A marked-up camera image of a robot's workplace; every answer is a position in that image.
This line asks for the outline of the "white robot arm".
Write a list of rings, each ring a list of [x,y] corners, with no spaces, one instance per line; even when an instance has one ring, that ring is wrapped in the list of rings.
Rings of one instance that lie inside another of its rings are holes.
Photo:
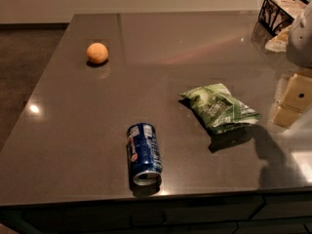
[[[312,105],[312,3],[292,23],[286,53],[300,70],[288,79],[272,115],[272,122],[283,128],[289,128]]]

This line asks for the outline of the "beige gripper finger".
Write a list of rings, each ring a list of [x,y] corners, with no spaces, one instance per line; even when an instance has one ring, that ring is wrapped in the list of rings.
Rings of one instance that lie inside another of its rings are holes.
[[[279,127],[289,128],[299,117],[300,113],[297,111],[274,105],[271,121]]]
[[[312,78],[295,73],[283,94],[281,105],[296,112],[306,111],[312,104]]]

